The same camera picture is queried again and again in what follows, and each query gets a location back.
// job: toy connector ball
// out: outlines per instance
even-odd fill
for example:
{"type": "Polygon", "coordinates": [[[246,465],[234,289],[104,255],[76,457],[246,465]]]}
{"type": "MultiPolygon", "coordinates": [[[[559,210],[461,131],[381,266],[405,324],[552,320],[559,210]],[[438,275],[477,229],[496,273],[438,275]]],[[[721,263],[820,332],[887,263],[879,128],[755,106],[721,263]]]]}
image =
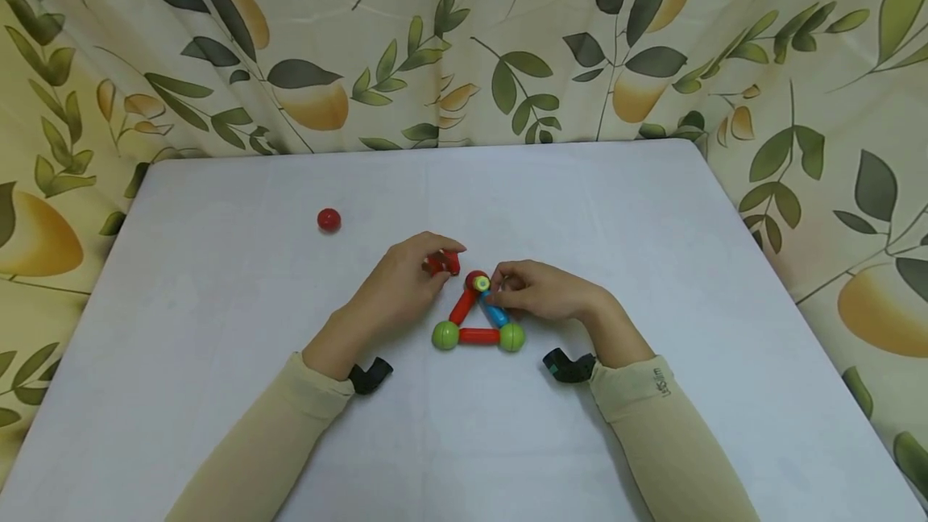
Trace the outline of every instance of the toy connector ball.
{"type": "Polygon", "coordinates": [[[435,325],[432,332],[432,344],[435,349],[452,350],[458,345],[458,332],[460,329],[452,321],[441,321],[435,325]]]}
{"type": "Polygon", "coordinates": [[[474,290],[477,292],[485,292],[490,290],[490,279],[485,276],[478,276],[474,279],[474,290]]]}
{"type": "Polygon", "coordinates": [[[502,350],[514,353],[525,344],[525,332],[515,322],[509,322],[499,328],[499,347],[502,350]]]}
{"type": "Polygon", "coordinates": [[[335,209],[327,207],[327,209],[319,211],[319,215],[316,216],[316,223],[319,225],[319,230],[333,234],[342,228],[342,216],[335,209]]]}

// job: black wrist strap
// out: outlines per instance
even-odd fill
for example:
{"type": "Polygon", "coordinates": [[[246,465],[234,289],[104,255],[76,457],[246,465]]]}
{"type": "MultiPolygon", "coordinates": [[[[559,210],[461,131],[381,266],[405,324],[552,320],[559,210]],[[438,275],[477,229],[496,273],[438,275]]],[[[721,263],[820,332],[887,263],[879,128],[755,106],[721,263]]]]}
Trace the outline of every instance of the black wrist strap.
{"type": "Polygon", "coordinates": [[[378,357],[374,359],[374,362],[371,364],[371,369],[367,371],[361,369],[358,365],[354,365],[354,367],[350,368],[348,379],[354,385],[354,393],[358,393],[359,395],[370,395],[376,392],[377,387],[380,387],[380,384],[387,378],[387,375],[390,375],[392,372],[393,368],[390,363],[378,357]]]}
{"type": "Polygon", "coordinates": [[[551,375],[561,383],[582,383],[590,381],[593,375],[593,367],[596,365],[596,357],[591,353],[586,353],[576,361],[570,361],[570,357],[558,347],[545,355],[542,359],[545,367],[548,367],[551,375]]]}

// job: red ball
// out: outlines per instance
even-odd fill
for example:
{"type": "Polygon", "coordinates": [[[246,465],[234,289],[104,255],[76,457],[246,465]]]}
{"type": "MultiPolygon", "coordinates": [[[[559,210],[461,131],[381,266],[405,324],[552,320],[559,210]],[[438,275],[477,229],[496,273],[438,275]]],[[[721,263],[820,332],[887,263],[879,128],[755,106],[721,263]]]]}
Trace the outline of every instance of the red ball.
{"type": "Polygon", "coordinates": [[[316,223],[319,225],[319,229],[327,231],[327,233],[334,233],[338,231],[338,228],[342,228],[342,216],[338,215],[338,212],[335,209],[327,207],[319,212],[319,215],[316,216],[316,223]]]}

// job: person's left hand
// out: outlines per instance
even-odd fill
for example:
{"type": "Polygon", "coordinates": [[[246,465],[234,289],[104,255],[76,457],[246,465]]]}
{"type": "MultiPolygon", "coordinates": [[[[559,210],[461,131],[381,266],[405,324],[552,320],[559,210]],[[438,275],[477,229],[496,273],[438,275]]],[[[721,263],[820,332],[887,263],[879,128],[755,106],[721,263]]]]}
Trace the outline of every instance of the person's left hand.
{"type": "Polygon", "coordinates": [[[426,257],[439,250],[464,252],[466,248],[428,231],[391,246],[346,306],[332,313],[305,347],[306,366],[344,380],[372,338],[419,320],[451,277],[449,272],[430,276],[422,270],[426,257]]]}

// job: floral curtain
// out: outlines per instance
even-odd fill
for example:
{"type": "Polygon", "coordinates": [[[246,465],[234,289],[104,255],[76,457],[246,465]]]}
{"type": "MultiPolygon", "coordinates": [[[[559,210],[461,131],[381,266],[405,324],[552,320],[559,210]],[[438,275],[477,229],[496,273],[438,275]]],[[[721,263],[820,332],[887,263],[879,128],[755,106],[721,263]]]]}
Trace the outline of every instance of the floral curtain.
{"type": "Polygon", "coordinates": [[[924,0],[2,0],[0,19],[0,480],[151,164],[684,138],[928,493],[924,0]]]}

